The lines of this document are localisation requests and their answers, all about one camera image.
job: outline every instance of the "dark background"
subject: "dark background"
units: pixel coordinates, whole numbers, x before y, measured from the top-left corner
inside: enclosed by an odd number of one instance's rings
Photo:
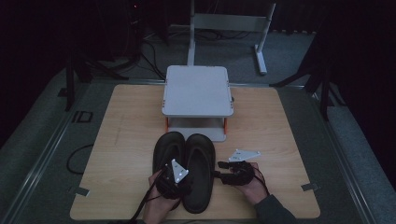
[[[197,11],[207,10],[211,3],[199,2]],[[386,0],[337,2],[281,1],[276,6],[271,30],[285,30],[288,34],[318,32],[302,67],[315,64],[332,52],[332,81],[339,86],[395,188],[396,7]],[[137,33],[128,50],[120,51],[119,46],[124,43],[114,41],[125,34],[115,35],[117,30],[106,29],[101,20],[104,14],[99,13],[97,3],[93,0],[0,2],[0,146],[50,79],[64,69],[71,48],[81,49],[95,60],[109,61],[119,54],[138,51]],[[132,16],[144,18],[140,25],[158,31],[164,41],[170,23],[189,24],[189,1],[134,1],[134,4],[139,8]],[[116,13],[117,10],[108,11],[107,16],[125,15]],[[229,0],[219,4],[220,12],[233,14],[261,14],[262,10],[265,10],[262,1],[241,4]],[[125,17],[118,19],[113,22],[122,22]]]

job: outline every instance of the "metal frame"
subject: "metal frame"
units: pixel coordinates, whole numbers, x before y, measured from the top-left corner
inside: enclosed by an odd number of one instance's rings
[[[195,13],[195,2],[191,0],[191,20],[190,20],[190,46],[187,65],[194,65],[195,56],[195,29],[212,29],[212,30],[234,30],[247,32],[260,32],[262,38],[259,44],[255,45],[256,60],[259,65],[260,74],[266,75],[267,68],[265,66],[262,48],[267,37],[274,14],[276,4],[271,3],[268,13],[265,17],[252,16],[236,16],[236,15],[220,15],[220,14],[203,14]]]

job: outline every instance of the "wire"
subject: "wire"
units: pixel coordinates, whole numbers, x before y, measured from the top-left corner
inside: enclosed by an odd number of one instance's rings
[[[152,70],[150,68],[147,68],[147,67],[143,67],[143,66],[141,66],[139,64],[136,67],[139,67],[139,68],[142,68],[142,69],[146,69],[146,70],[149,70],[150,72],[156,73],[154,70]]]
[[[236,35],[227,36],[221,31],[210,30],[210,29],[200,30],[198,33],[211,33],[211,34],[214,34],[215,37],[208,37],[206,35],[199,35],[197,33],[195,34],[195,36],[201,37],[204,40],[212,40],[212,41],[228,40],[228,39],[243,39],[243,38],[247,37],[248,35],[250,35],[250,32],[241,31],[241,32],[238,32],[238,34],[236,34]]]
[[[259,180],[260,183],[262,183],[262,186],[264,187],[265,192],[267,193],[267,195],[270,195],[270,192],[268,191],[268,188],[267,188],[267,186],[265,185],[265,178],[264,178],[264,175],[263,175],[262,172],[261,172],[259,169],[257,169],[256,167],[253,167],[253,168],[254,168],[255,170],[257,170],[257,171],[259,172],[260,176],[262,177],[262,178],[259,178],[258,176],[254,175],[254,178],[256,178],[257,180]]]
[[[88,148],[88,147],[93,147],[93,144],[89,144],[89,145],[84,146],[84,147],[79,147],[78,149],[76,149],[76,150],[73,151],[73,153],[69,156],[69,158],[67,158],[66,169],[67,169],[70,173],[75,174],[75,175],[83,175],[83,174],[84,174],[84,172],[79,172],[79,171],[75,171],[75,170],[71,169],[71,168],[70,168],[70,161],[71,161],[71,159],[73,158],[73,156],[74,156],[76,153],[78,153],[78,152],[81,151],[82,149]]]
[[[146,192],[145,196],[143,197],[142,202],[140,202],[139,207],[137,208],[136,212],[134,213],[134,216],[129,220],[128,223],[135,223],[137,217],[139,216],[140,212],[143,209],[143,206],[145,205],[145,203],[148,201],[148,197],[152,191],[152,189],[154,188],[154,186],[157,184],[157,181],[159,179],[159,177],[161,175],[163,175],[163,173],[165,172],[165,169],[162,169],[161,172],[157,175],[157,177],[155,177],[154,182],[152,183],[152,185],[148,188],[148,191]]]
[[[163,72],[161,72],[155,64],[151,63],[151,61],[143,53],[141,54],[141,56],[150,65],[150,67],[153,69],[151,71],[153,71],[155,74],[157,74],[162,80],[166,80],[166,77],[163,74]]]
[[[133,65],[133,66],[131,66],[131,67],[125,69],[125,70],[120,71],[120,74],[129,72],[129,71],[131,71],[132,69],[134,69],[135,67],[137,67],[137,63],[136,63],[135,65]]]
[[[164,194],[162,194],[162,195],[159,195],[159,196],[157,196],[157,197],[154,197],[154,198],[147,199],[147,200],[146,200],[146,202],[152,201],[152,200],[154,200],[154,199],[161,198],[163,195],[164,195]]]
[[[139,59],[140,59],[140,57],[138,55],[134,56],[134,58],[133,57],[127,57],[127,58],[128,58],[128,61],[126,63],[122,63],[122,64],[118,64],[118,65],[115,65],[115,66],[112,66],[112,67],[108,67],[108,69],[111,69],[111,70],[114,70],[114,71],[119,71],[121,69],[128,68],[130,66],[133,67],[133,65],[136,64],[136,62],[138,62]]]
[[[154,48],[154,46],[153,46],[152,44],[150,44],[148,41],[143,41],[143,44],[147,44],[147,45],[149,45],[149,46],[151,47],[152,53],[153,53],[153,55],[154,55],[154,65],[155,65],[155,68],[156,68],[159,72],[161,72],[160,69],[158,69],[158,66],[157,66],[157,57],[156,57],[156,55],[155,55],[155,48]]]

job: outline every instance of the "white rack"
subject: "white rack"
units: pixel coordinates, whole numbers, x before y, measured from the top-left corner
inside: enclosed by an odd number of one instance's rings
[[[260,74],[266,75],[267,68],[265,66],[264,57],[262,56],[262,48],[268,34],[275,6],[275,3],[270,3],[267,15],[264,17],[205,14],[195,13],[195,2],[194,0],[191,0],[190,46],[187,65],[194,65],[195,29],[260,32],[262,33],[262,38],[260,39],[259,44],[255,45],[254,48]]]
[[[171,65],[163,93],[166,130],[187,139],[201,133],[212,141],[225,141],[233,98],[227,70],[220,66]]]

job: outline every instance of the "metal stand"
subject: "metal stand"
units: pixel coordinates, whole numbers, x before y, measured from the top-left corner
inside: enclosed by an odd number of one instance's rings
[[[247,32],[260,32],[262,38],[258,45],[255,46],[256,59],[259,65],[260,74],[266,75],[262,47],[268,34],[271,19],[275,10],[275,3],[271,3],[265,17],[235,16],[220,14],[203,14],[195,13],[195,3],[191,0],[191,24],[190,24],[190,47],[187,65],[194,65],[195,54],[195,29],[212,29],[212,30],[234,30]]]
[[[74,70],[73,70],[73,56],[70,54],[67,58],[66,64],[66,109],[69,111],[75,102],[75,86],[74,86]]]

